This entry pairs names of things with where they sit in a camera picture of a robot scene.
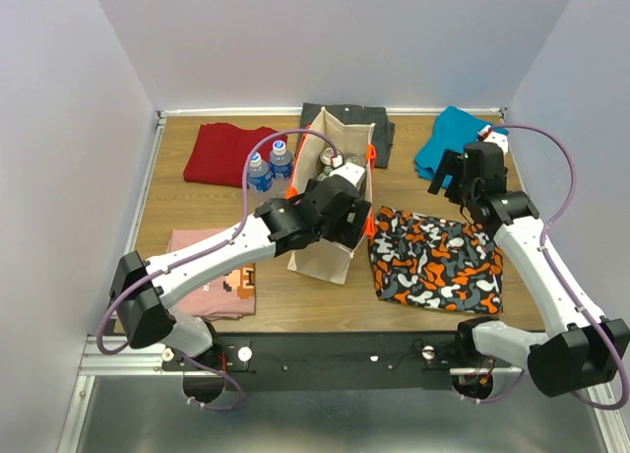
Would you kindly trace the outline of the beige canvas tote bag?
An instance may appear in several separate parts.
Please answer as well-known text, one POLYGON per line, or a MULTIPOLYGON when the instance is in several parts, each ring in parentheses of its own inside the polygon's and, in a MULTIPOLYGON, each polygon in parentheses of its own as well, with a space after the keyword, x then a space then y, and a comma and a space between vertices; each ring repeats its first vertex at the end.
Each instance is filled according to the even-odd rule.
MULTIPOLYGON (((365 170, 365 178, 359 186, 359 193, 368 202, 373 202, 372 168, 376 151, 372 145, 375 129, 373 123, 344 124, 326 107, 321 107, 308 128, 327 136, 336 145, 345 160, 359 157, 359 163, 365 170)), ((321 156, 330 146, 327 142, 313 135, 304 134, 294 158, 293 174, 286 197, 292 197, 306 189, 311 178, 318 177, 324 170, 321 156)), ((350 262, 364 237, 373 236, 375 231, 373 212, 359 225, 358 237, 344 246, 340 243, 322 239, 302 250, 291 253, 287 268, 291 271, 342 285, 347 278, 350 262)))

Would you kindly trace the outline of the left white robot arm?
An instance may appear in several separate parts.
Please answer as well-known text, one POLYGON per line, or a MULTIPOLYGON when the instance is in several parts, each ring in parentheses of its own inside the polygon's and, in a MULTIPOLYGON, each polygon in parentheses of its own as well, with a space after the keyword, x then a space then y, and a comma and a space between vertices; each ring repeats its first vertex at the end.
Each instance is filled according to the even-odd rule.
POLYGON ((371 207, 361 194, 365 174, 361 167, 344 165, 322 181, 310 179, 303 193, 271 198, 239 225, 190 246, 147 260, 136 251, 122 256, 108 311, 122 324, 127 347, 164 343, 183 352, 194 367, 211 367, 219 347, 209 325, 177 309, 178 302, 236 269, 321 240, 353 248, 371 207))

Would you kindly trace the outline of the blue cap water bottle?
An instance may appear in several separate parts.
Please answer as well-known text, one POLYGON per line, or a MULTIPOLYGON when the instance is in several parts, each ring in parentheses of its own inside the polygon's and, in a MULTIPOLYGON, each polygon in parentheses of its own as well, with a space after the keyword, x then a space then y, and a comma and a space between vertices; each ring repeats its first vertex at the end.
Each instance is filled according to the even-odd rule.
POLYGON ((253 211, 272 195, 273 175, 260 153, 255 153, 247 168, 249 207, 253 211))

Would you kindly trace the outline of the blue cap bottle front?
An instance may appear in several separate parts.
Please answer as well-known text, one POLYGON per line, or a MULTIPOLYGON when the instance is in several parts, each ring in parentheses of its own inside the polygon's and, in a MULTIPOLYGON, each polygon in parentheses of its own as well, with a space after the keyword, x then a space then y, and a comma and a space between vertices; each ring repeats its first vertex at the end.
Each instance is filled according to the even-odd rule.
POLYGON ((285 141, 276 140, 273 143, 269 154, 269 166, 274 179, 274 196, 283 198, 288 190, 293 172, 293 155, 285 141))

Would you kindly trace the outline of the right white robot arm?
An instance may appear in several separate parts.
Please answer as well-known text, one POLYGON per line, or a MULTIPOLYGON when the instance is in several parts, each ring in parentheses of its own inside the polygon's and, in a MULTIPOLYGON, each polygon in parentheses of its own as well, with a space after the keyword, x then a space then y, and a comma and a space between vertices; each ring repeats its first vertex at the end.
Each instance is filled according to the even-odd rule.
POLYGON ((576 393, 614 378, 622 382, 614 409, 629 399, 629 379, 622 358, 629 327, 612 319, 592 301, 547 235, 549 224, 529 195, 507 188, 504 151, 488 141, 444 152, 429 186, 467 209, 518 271, 542 318, 541 333, 509 326, 492 317, 460 324, 453 342, 455 359, 466 366, 486 356, 527 373, 547 397, 576 393))

